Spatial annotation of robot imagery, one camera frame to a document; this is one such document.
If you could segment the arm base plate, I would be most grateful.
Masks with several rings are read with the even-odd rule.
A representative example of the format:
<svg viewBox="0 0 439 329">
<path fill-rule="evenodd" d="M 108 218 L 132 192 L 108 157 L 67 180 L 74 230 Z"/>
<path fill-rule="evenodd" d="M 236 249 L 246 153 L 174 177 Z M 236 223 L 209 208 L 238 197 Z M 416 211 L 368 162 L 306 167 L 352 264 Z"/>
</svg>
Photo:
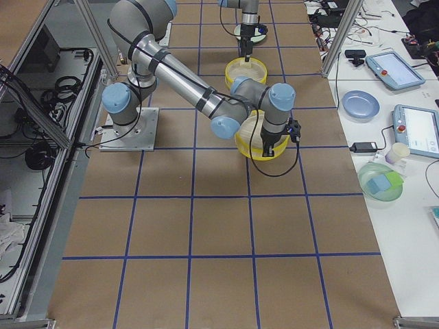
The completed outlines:
<svg viewBox="0 0 439 329">
<path fill-rule="evenodd" d="M 110 128 L 102 132 L 100 151 L 153 151 L 158 124 L 159 108 L 137 108 L 140 119 L 136 126 L 115 125 L 107 114 L 106 125 Z"/>
</svg>

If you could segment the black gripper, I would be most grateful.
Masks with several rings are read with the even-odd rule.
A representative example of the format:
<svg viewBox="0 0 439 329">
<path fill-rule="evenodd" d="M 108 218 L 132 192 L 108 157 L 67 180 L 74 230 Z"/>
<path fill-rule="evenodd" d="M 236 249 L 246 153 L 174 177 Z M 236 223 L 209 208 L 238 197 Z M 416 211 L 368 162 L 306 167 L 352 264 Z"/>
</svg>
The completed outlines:
<svg viewBox="0 0 439 329">
<path fill-rule="evenodd" d="M 274 146 L 284 135 L 286 135 L 285 130 L 281 130 L 280 132 L 270 132 L 265 128 L 262 128 L 260 136 L 263 142 L 263 156 L 274 156 Z"/>
<path fill-rule="evenodd" d="M 251 58 L 251 43 L 255 37 L 256 30 L 258 29 L 257 24 L 240 24 L 240 58 L 246 62 L 250 61 Z"/>
</svg>

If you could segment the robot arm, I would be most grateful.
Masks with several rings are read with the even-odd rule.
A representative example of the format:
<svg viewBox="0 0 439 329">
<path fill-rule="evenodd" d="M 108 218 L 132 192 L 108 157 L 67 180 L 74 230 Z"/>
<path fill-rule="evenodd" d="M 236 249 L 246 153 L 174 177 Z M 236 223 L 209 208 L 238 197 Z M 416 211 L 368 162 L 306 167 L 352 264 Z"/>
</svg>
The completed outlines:
<svg viewBox="0 0 439 329">
<path fill-rule="evenodd" d="M 168 84 L 211 120 L 213 133 L 232 138 L 252 110 L 262 110 L 263 156 L 274 155 L 283 135 L 300 140 L 300 125 L 291 117 L 296 91 L 289 84 L 267 86 L 250 77 L 235 78 L 229 97 L 220 95 L 168 50 L 159 45 L 167 24 L 176 17 L 175 1 L 118 1 L 107 24 L 113 40 L 148 79 Z"/>
<path fill-rule="evenodd" d="M 219 19 L 224 30 L 234 36 L 229 32 L 223 25 L 222 22 L 222 8 L 232 8 L 241 10 L 241 24 L 239 31 L 239 57 L 243 58 L 245 62 L 249 62 L 252 51 L 253 51 L 253 41 L 252 38 L 255 37 L 256 29 L 259 29 L 260 18 L 258 15 L 259 11 L 259 1 L 257 0 L 230 0 L 230 1 L 218 1 Z"/>
</svg>

